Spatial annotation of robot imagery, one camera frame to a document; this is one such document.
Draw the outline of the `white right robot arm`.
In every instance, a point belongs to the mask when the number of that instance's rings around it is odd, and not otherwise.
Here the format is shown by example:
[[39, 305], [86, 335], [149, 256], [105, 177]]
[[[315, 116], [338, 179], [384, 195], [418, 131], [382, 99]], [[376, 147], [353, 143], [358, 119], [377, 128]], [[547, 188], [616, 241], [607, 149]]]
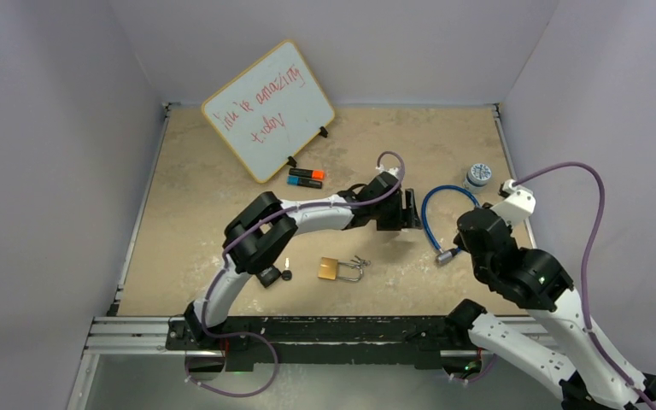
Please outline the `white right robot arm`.
[[581, 296], [558, 260], [517, 245], [512, 229], [533, 213], [533, 193], [509, 179], [501, 195], [496, 205], [462, 214], [454, 242], [470, 255], [475, 278], [525, 310], [559, 350], [514, 330], [469, 299], [445, 319], [448, 341], [497, 354], [542, 384], [564, 409], [634, 409], [654, 403], [656, 376], [632, 366], [595, 322], [584, 323]]

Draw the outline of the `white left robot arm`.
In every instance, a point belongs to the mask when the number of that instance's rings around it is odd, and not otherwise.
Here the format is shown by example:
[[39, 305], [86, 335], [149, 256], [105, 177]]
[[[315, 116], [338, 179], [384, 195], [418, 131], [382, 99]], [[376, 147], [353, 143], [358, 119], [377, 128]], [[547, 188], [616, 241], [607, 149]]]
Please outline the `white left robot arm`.
[[258, 195], [225, 228], [222, 265], [203, 296], [184, 312], [187, 337], [199, 349], [220, 340], [220, 327], [244, 285], [257, 277], [268, 287], [280, 276], [275, 263], [290, 240], [316, 231], [346, 231], [375, 222], [378, 231], [420, 229], [414, 192], [397, 173], [381, 172], [367, 184], [319, 200], [289, 201]]

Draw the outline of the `black-headed key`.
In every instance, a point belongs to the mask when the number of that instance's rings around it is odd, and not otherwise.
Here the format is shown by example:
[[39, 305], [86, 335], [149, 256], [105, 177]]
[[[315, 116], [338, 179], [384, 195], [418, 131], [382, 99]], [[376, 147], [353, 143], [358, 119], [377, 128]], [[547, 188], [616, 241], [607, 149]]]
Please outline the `black-headed key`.
[[285, 261], [284, 261], [284, 270], [281, 272], [280, 277], [281, 277], [281, 279], [283, 279], [284, 281], [291, 281], [292, 276], [293, 276], [293, 274], [292, 274], [292, 271], [290, 270], [290, 259], [289, 259], [289, 258], [285, 258]]

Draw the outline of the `blue cable lock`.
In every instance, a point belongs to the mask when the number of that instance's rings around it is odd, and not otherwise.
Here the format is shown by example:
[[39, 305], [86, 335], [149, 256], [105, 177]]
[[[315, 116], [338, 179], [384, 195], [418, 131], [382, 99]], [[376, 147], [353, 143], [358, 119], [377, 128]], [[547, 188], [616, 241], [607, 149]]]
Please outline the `blue cable lock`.
[[480, 207], [480, 203], [478, 199], [467, 189], [459, 187], [457, 185], [453, 184], [443, 184], [439, 185], [433, 189], [431, 189], [424, 197], [421, 207], [420, 207], [420, 213], [419, 217], [421, 220], [421, 224], [423, 227], [423, 231], [425, 233], [426, 238], [428, 239], [431, 247], [436, 251], [436, 264], [438, 266], [445, 266], [448, 264], [451, 260], [453, 260], [461, 251], [462, 249], [459, 247], [454, 247], [448, 250], [443, 250], [441, 247], [441, 244], [438, 242], [436, 239], [436, 236], [434, 235], [430, 225], [429, 225], [429, 220], [428, 220], [428, 205], [430, 199], [438, 192], [440, 191], [445, 191], [445, 190], [451, 190], [454, 192], [459, 192], [460, 194], [464, 195], [467, 197], [473, 206], [475, 208]]

